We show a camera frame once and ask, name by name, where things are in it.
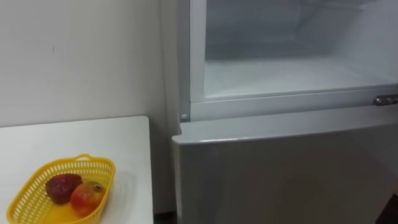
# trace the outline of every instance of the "refrigerator door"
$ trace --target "refrigerator door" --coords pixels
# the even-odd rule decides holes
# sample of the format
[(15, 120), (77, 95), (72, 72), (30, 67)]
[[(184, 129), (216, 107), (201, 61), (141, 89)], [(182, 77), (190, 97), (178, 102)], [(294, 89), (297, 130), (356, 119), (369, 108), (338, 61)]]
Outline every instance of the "refrigerator door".
[(374, 223), (396, 189), (398, 106), (198, 121), (181, 131), (173, 140), (183, 224)]

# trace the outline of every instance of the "basket handle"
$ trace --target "basket handle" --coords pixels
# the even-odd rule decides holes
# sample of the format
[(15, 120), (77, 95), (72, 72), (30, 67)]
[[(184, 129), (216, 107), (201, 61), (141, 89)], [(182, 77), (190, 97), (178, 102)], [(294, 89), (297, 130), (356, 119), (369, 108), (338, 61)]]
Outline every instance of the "basket handle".
[(72, 157), (71, 159), (73, 159), (73, 160), (79, 160), (79, 159), (83, 159), (83, 158), (88, 159), (88, 160), (94, 159), (94, 157), (92, 157), (91, 155), (89, 155), (89, 154), (87, 154), (87, 153), (80, 154), (80, 155), (78, 155), (78, 156), (76, 156), (76, 157)]

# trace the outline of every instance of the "freezer compartment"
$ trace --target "freezer compartment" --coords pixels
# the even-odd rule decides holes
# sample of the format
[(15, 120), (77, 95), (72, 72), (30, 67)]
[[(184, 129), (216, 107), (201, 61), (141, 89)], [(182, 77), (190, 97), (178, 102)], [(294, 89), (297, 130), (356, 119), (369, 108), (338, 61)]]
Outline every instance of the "freezer compartment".
[(397, 86), (397, 8), (395, 0), (207, 0), (203, 96), (192, 99)]

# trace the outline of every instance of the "freezer shelf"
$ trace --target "freezer shelf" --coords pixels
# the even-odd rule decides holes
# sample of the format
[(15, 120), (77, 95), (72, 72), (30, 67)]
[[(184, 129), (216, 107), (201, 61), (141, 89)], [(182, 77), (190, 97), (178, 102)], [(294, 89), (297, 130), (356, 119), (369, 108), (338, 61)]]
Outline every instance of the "freezer shelf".
[(393, 77), (374, 75), (295, 41), (207, 49), (204, 87), (209, 100), (382, 88), (396, 83)]

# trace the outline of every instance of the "door hinge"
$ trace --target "door hinge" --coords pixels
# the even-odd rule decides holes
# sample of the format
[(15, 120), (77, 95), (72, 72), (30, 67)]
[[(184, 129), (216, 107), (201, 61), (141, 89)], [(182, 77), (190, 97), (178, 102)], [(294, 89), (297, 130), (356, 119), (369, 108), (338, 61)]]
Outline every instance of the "door hinge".
[(387, 106), (394, 104), (398, 104), (398, 95), (377, 96), (373, 99), (373, 105), (376, 106)]

